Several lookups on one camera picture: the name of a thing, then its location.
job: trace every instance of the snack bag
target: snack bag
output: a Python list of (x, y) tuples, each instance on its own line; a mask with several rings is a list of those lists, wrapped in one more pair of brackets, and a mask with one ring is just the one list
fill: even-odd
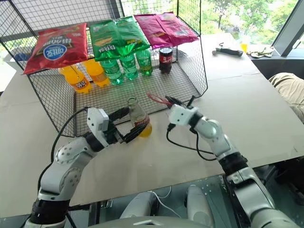
[(87, 60), (86, 23), (39, 33), (24, 74), (49, 68), (62, 68)]
[(134, 16), (152, 49), (175, 47), (198, 40), (197, 36), (173, 12)]
[(118, 59), (150, 47), (132, 16), (90, 26), (95, 61)]

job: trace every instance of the orange soda bottle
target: orange soda bottle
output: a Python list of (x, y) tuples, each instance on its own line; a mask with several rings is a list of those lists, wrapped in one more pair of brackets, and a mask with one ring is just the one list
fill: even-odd
[(148, 114), (138, 104), (136, 97), (130, 97), (128, 99), (129, 115), (133, 127), (141, 124), (147, 124), (146, 128), (140, 133), (140, 137), (148, 137), (152, 132), (152, 125)]
[(75, 89), (76, 92), (87, 94), (89, 93), (89, 90), (92, 89), (86, 76), (77, 69), (76, 65), (65, 66), (58, 69), (58, 71), (65, 76), (66, 81)]
[(82, 62), (82, 64), (86, 67), (87, 73), (96, 85), (104, 87), (110, 84), (110, 80), (105, 75), (104, 69), (93, 58)]

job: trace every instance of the table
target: table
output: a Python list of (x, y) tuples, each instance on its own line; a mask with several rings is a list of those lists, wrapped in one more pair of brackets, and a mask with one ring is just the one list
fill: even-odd
[[(218, 120), (252, 167), (304, 155), (304, 126), (279, 93), (246, 55), (241, 58), (211, 50), (234, 42), (229, 34), (202, 37), (209, 88), (194, 102), (202, 114)], [(50, 162), (56, 131), (28, 79), (19, 69), (0, 98), (0, 217), (30, 213), (37, 180)], [(116, 198), (222, 173), (217, 161), (166, 141), (165, 111), (150, 115), (147, 139), (116, 144), (101, 151), (85, 168), (71, 205)], [(126, 133), (130, 123), (118, 128)], [(176, 127), (172, 140), (195, 146), (195, 135)], [(70, 138), (61, 137), (58, 147)], [(200, 140), (200, 148), (208, 145)]]

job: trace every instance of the red snack bag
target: red snack bag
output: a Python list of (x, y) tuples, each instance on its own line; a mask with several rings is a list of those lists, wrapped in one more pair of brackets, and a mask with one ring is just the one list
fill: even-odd
[(86, 23), (52, 28), (39, 33), (24, 74), (42, 69), (62, 68), (87, 60)]
[(194, 32), (179, 20), (173, 12), (142, 14), (134, 17), (150, 42), (152, 49), (175, 47), (198, 40)]

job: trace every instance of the wire mesh basket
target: wire mesh basket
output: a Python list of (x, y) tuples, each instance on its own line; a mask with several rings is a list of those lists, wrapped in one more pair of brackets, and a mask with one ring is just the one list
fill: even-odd
[[(24, 55), (31, 53), (38, 32), (42, 30), (83, 22), (89, 26), (105, 19), (169, 11), (186, 23), (197, 34), (199, 41), (173, 49), (172, 70), (168, 75), (162, 75), (158, 69), (158, 49), (151, 50), (153, 73), (150, 77), (139, 74), (133, 81), (125, 79), (122, 85), (104, 88), (90, 81), (92, 90), (88, 94), (76, 93), (55, 69), (27, 75), (48, 117), (59, 131), (69, 116), (84, 106), (103, 108), (109, 114), (126, 106), (128, 97), (135, 96), (150, 114), (166, 106), (150, 100), (147, 92), (162, 97), (173, 96), (183, 102), (193, 95), (202, 96), (208, 85), (200, 41), (200, 0), (4, 0), (0, 1), (0, 42), (24, 69)], [(87, 44), (88, 54), (93, 55), (88, 29)], [(82, 64), (78, 67), (90, 79), (85, 67)], [(128, 120), (126, 116), (116, 124)], [(66, 126), (62, 135), (80, 136), (87, 131), (86, 114), (79, 114)]]

